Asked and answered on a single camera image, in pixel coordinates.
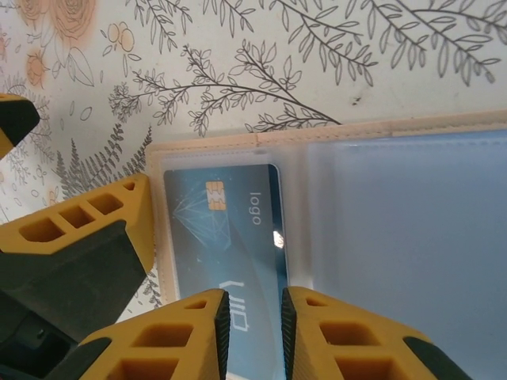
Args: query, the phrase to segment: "credit card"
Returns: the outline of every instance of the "credit card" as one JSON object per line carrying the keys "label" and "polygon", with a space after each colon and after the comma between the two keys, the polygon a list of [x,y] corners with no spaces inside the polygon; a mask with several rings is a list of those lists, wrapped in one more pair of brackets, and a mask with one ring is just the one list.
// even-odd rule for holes
{"label": "credit card", "polygon": [[276,167],[167,170],[164,182],[180,298],[228,291],[228,373],[284,379],[280,305],[288,281]]}

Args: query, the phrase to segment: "black plastic part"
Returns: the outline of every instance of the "black plastic part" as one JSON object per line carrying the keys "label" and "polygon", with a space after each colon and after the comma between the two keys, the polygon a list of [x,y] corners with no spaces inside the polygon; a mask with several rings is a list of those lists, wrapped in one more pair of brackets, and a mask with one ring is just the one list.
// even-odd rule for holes
{"label": "black plastic part", "polygon": [[3,293],[0,310],[6,311],[0,314],[1,379],[43,378],[76,346],[71,338]]}
{"label": "black plastic part", "polygon": [[79,380],[110,344],[99,338],[77,347],[44,380]]}
{"label": "black plastic part", "polygon": [[0,253],[0,291],[77,342],[116,322],[146,277],[114,222],[52,255]]}
{"label": "black plastic part", "polygon": [[287,288],[282,293],[282,339],[284,341],[285,377],[292,380],[295,354],[295,326],[297,313]]}
{"label": "black plastic part", "polygon": [[436,345],[413,336],[407,336],[403,338],[403,341],[435,376],[436,380],[472,380]]}
{"label": "black plastic part", "polygon": [[31,101],[0,101],[0,128],[13,146],[20,143],[39,121],[39,113]]}
{"label": "black plastic part", "polygon": [[215,316],[216,351],[219,360],[220,380],[227,375],[227,358],[229,356],[229,334],[231,332],[231,310],[229,293],[224,291]]}

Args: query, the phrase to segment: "floral wallpaper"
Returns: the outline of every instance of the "floral wallpaper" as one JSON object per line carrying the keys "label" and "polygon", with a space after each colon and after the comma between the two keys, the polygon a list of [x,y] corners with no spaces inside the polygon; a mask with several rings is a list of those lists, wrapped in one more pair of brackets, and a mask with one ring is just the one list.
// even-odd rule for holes
{"label": "floral wallpaper", "polygon": [[[39,126],[0,222],[143,171],[152,141],[505,107],[507,0],[0,0]],[[161,305],[156,270],[123,317]]]}

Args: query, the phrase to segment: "wallet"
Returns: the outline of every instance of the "wallet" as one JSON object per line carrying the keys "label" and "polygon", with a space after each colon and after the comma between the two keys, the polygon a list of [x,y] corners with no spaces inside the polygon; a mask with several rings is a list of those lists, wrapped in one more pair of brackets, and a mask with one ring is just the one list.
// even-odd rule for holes
{"label": "wallet", "polygon": [[164,172],[273,164],[290,285],[424,331],[472,378],[507,372],[507,110],[155,143],[147,162],[163,302]]}

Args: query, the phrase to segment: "card chip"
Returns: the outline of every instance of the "card chip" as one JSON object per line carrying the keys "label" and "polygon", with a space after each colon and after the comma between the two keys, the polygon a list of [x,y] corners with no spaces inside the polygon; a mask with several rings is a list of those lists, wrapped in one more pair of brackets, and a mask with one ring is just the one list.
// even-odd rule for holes
{"label": "card chip", "polygon": [[206,194],[208,196],[208,208],[212,211],[225,211],[227,204],[225,190],[221,180],[210,180],[206,182]]}

